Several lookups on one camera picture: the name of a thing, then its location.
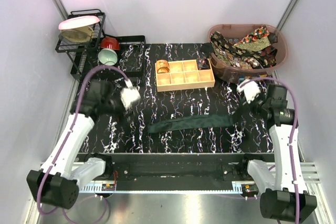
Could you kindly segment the black marble pattern mat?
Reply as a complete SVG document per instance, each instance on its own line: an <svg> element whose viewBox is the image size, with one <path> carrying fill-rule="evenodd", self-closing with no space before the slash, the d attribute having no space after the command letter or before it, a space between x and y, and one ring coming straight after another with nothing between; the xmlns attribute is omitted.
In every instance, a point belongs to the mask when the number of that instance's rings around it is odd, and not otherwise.
<svg viewBox="0 0 336 224"><path fill-rule="evenodd" d="M209 127L148 133L150 124L199 114L231 114L241 100L236 85L216 80L212 88L158 92L155 62L202 57L201 44L130 44L123 48L120 68L129 72L143 68L135 85L141 100L128 122L110 116L99 118L80 147L81 153L271 153L273 144L264 121L245 113L229 128Z"/></svg>

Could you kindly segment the aluminium rail frame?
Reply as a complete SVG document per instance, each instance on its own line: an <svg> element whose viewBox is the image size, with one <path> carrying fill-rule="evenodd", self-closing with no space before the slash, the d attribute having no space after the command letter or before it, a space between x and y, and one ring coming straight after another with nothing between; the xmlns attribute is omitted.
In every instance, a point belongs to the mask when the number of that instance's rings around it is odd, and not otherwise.
<svg viewBox="0 0 336 224"><path fill-rule="evenodd" d="M159 176L154 174L135 174L136 170L129 170L127 163L122 163L117 171L108 180L100 178L92 180L85 185L77 185L75 182L61 184L61 189L71 195L75 191L80 193L112 194L243 194L251 195L254 191L259 193L259 187L251 178L243 179L239 175L228 171L218 165L212 170L201 170L203 174L184 176Z"/></svg>

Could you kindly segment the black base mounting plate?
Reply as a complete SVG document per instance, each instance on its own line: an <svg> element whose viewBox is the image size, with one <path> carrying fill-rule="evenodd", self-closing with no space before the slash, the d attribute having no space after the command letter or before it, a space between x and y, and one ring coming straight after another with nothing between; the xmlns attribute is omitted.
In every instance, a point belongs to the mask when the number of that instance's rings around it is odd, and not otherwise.
<svg viewBox="0 0 336 224"><path fill-rule="evenodd" d="M80 153L76 161L86 162L91 157L107 157L107 165L118 173L117 183L159 179L212 180L226 182L251 180L247 163L257 159L272 163L273 153L200 153L200 154L131 154Z"/></svg>

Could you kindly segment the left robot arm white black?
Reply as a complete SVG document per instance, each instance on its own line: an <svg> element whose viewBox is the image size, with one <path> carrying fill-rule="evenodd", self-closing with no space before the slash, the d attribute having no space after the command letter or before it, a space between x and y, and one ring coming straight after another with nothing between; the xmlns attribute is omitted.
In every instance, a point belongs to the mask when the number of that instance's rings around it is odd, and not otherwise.
<svg viewBox="0 0 336 224"><path fill-rule="evenodd" d="M113 93L108 81L83 82L52 153L39 170L30 170L27 175L28 187L38 205L70 209L79 191L93 179L107 180L113 175L112 158L105 154L92 154L76 169L73 164L98 118L102 115L123 118L139 98L139 92L129 79L125 79L125 87L118 93Z"/></svg>

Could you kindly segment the wooden compartment box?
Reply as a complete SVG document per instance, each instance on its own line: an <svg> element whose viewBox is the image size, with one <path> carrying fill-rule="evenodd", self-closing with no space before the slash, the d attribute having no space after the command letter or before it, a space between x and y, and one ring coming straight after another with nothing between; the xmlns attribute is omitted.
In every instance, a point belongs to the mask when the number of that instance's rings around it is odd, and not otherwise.
<svg viewBox="0 0 336 224"><path fill-rule="evenodd" d="M215 77L212 66L208 70L198 70L196 59L168 61L170 73L156 73L155 78L158 92L177 91L188 89L212 88L215 85Z"/></svg>

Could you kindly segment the red bowl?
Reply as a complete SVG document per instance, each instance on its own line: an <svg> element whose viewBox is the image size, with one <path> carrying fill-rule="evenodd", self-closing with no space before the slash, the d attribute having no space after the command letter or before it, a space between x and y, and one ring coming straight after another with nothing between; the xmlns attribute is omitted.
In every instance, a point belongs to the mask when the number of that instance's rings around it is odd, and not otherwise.
<svg viewBox="0 0 336 224"><path fill-rule="evenodd" d="M111 50L120 50L120 44L116 38L105 37L101 43L101 48L111 49Z"/></svg>

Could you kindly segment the beige plate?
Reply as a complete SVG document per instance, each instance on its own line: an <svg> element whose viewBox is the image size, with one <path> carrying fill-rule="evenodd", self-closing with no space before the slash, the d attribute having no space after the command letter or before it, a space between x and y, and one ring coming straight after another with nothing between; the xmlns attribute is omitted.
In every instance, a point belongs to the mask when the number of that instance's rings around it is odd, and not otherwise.
<svg viewBox="0 0 336 224"><path fill-rule="evenodd" d="M83 26L74 29L61 30L59 39L66 39L74 43L90 42L93 35L93 29L90 26Z"/></svg>

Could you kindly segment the dark green fern tie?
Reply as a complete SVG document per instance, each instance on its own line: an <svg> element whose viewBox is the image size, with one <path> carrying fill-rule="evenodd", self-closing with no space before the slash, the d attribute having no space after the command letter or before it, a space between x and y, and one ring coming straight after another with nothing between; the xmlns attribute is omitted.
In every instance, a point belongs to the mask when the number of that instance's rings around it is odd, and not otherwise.
<svg viewBox="0 0 336 224"><path fill-rule="evenodd" d="M192 115L150 124L148 126L148 133L154 134L168 131L202 129L209 127L230 127L234 124L235 123L233 118L228 114Z"/></svg>

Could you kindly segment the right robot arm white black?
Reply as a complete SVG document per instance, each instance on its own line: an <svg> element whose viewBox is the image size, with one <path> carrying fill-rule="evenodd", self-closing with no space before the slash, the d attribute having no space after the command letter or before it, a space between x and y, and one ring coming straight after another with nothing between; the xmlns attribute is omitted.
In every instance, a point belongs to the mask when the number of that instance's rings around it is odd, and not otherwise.
<svg viewBox="0 0 336 224"><path fill-rule="evenodd" d="M317 207L317 199L308 193L298 151L298 120L287 107L287 89L269 84L263 94L257 83L241 83L238 91L244 104L266 123L274 147L275 173L265 161L252 159L238 167L244 180L253 179L260 192L260 212L264 218L303 223Z"/></svg>

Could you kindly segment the light green bowl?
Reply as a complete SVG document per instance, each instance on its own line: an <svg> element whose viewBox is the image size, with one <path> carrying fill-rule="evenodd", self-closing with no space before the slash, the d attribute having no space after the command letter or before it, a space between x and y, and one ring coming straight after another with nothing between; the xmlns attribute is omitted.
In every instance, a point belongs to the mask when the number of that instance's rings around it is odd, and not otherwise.
<svg viewBox="0 0 336 224"><path fill-rule="evenodd" d="M114 66L118 62L118 55L112 49L103 48L98 53L98 60L103 65Z"/></svg>

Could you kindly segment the pink plate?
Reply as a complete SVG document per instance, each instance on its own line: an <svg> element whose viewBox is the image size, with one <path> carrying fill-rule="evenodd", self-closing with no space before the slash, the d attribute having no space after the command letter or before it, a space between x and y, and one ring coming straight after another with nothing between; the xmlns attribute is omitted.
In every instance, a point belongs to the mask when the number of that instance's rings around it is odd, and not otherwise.
<svg viewBox="0 0 336 224"><path fill-rule="evenodd" d="M89 25L96 24L100 21L97 16L87 15L87 16L79 16L64 20L58 26L59 30L68 30L75 29L79 27L85 27Z"/></svg>

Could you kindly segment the rolled dark patterned tie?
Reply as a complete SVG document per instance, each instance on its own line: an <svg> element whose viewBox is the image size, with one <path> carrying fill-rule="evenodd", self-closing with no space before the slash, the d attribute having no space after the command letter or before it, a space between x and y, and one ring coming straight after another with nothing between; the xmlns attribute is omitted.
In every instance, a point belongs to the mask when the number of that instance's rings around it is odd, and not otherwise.
<svg viewBox="0 0 336 224"><path fill-rule="evenodd" d="M206 58L199 58L199 59L197 59L196 63L197 63L198 70L208 70L208 69L210 69L209 61Z"/></svg>

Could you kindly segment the pile of patterned ties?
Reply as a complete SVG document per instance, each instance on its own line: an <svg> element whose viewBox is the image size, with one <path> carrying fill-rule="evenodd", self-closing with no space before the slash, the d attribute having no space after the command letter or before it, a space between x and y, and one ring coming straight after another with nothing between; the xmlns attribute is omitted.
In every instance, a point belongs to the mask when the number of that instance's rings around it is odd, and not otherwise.
<svg viewBox="0 0 336 224"><path fill-rule="evenodd" d="M240 69L265 69L274 67L278 50L273 44L278 36L262 25L242 39L229 39L215 31L210 35L214 54L225 64Z"/></svg>

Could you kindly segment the rolled orange tie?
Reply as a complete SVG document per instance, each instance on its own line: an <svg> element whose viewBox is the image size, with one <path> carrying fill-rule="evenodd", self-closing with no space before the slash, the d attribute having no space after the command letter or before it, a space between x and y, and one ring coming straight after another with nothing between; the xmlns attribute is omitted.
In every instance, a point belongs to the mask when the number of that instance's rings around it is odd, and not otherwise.
<svg viewBox="0 0 336 224"><path fill-rule="evenodd" d="M166 60L158 60L156 62L156 73L170 73L170 65L169 62Z"/></svg>

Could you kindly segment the brown plastic basket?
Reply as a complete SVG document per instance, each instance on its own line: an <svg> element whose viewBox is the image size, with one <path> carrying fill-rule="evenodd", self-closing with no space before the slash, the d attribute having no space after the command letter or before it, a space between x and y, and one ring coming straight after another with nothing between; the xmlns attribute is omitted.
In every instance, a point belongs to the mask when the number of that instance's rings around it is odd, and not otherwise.
<svg viewBox="0 0 336 224"><path fill-rule="evenodd" d="M215 25L208 40L214 75L231 83L272 74L289 55L283 34L270 25Z"/></svg>

